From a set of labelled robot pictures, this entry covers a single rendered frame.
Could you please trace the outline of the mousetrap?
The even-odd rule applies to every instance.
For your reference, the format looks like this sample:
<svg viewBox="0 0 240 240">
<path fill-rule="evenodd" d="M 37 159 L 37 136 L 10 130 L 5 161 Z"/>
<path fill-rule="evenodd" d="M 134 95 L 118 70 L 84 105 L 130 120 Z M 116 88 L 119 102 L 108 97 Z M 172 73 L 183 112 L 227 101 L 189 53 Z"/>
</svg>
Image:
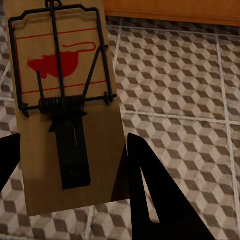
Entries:
<svg viewBox="0 0 240 240">
<path fill-rule="evenodd" d="M 27 217 L 129 200 L 103 0 L 3 0 Z"/>
</svg>

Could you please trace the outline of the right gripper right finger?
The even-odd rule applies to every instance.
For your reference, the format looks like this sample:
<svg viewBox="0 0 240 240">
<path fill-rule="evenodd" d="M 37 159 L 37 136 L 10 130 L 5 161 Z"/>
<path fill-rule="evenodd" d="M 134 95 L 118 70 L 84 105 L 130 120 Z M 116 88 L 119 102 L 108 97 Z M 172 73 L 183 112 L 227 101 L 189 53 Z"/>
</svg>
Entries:
<svg viewBox="0 0 240 240">
<path fill-rule="evenodd" d="M 132 240 L 216 240 L 147 141 L 127 137 Z M 150 220 L 145 177 L 160 223 Z"/>
</svg>

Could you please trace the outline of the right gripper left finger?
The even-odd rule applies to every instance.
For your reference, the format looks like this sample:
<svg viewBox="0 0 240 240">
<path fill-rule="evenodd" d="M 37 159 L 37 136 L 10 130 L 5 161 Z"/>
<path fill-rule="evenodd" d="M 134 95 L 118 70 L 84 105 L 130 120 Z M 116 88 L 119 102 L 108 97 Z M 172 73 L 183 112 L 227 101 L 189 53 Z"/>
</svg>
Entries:
<svg viewBox="0 0 240 240">
<path fill-rule="evenodd" d="M 0 139 L 0 193 L 21 160 L 19 133 Z"/>
</svg>

